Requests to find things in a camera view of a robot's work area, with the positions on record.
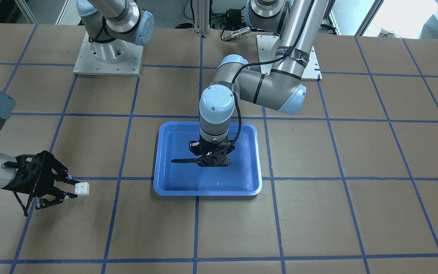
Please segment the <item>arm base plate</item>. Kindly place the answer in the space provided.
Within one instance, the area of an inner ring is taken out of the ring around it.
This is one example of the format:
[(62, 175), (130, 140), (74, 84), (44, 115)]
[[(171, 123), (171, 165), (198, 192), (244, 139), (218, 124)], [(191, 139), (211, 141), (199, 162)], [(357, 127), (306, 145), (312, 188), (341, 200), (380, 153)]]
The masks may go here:
[[(271, 61), (276, 58), (275, 53), (280, 43), (279, 36), (257, 35), (257, 48), (259, 62)], [(302, 80), (317, 81), (322, 80), (322, 73), (314, 48), (311, 48), (308, 53), (294, 54), (294, 59), (302, 64), (304, 70), (301, 75)]]
[(86, 33), (73, 73), (88, 76), (139, 76), (144, 47), (123, 40), (89, 42)]

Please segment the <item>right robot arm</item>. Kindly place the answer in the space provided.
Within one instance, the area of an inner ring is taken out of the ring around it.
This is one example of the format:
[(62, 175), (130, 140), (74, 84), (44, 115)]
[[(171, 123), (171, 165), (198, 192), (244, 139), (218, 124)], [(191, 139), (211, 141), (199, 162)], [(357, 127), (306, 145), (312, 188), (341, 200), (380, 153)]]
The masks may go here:
[[(151, 40), (154, 16), (135, 0), (79, 0), (76, 8), (87, 32), (94, 60), (120, 64), (132, 59), (132, 49)], [(15, 100), (0, 92), (0, 131)], [(36, 199), (36, 209), (89, 194), (90, 185), (72, 179), (68, 169), (49, 151), (17, 157), (0, 153), (0, 189), (13, 192), (24, 213)]]

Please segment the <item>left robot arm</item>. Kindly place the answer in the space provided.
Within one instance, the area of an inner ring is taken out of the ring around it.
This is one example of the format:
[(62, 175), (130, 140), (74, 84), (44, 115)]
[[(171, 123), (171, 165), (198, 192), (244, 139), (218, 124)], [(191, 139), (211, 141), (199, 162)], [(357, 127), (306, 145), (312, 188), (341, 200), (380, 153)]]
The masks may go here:
[(172, 163), (196, 163), (201, 167), (225, 167), (236, 139), (228, 140), (230, 120), (240, 115), (239, 100), (285, 114), (302, 107), (306, 87), (301, 84), (328, 2), (326, 0), (249, 0), (245, 20), (254, 27), (279, 35), (269, 53), (269, 73), (251, 70), (238, 54), (224, 57), (211, 84), (199, 101), (200, 138), (189, 143), (196, 158), (173, 159)]

